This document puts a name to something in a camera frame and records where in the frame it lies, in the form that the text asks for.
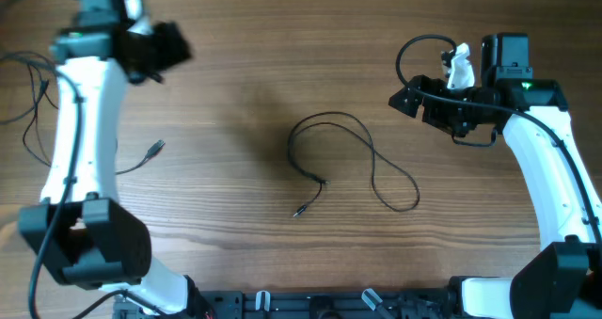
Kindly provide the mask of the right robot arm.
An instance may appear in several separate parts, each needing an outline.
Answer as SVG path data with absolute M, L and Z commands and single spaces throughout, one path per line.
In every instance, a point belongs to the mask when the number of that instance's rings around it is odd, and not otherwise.
M 522 171 L 540 250 L 510 278 L 452 278 L 428 307 L 442 318 L 597 318 L 601 200 L 579 155 L 561 86 L 534 77 L 524 34 L 484 37 L 478 72 L 468 56 L 465 44 L 453 44 L 441 56 L 443 79 L 403 78 L 389 105 L 458 145 L 478 126 L 490 126 Z

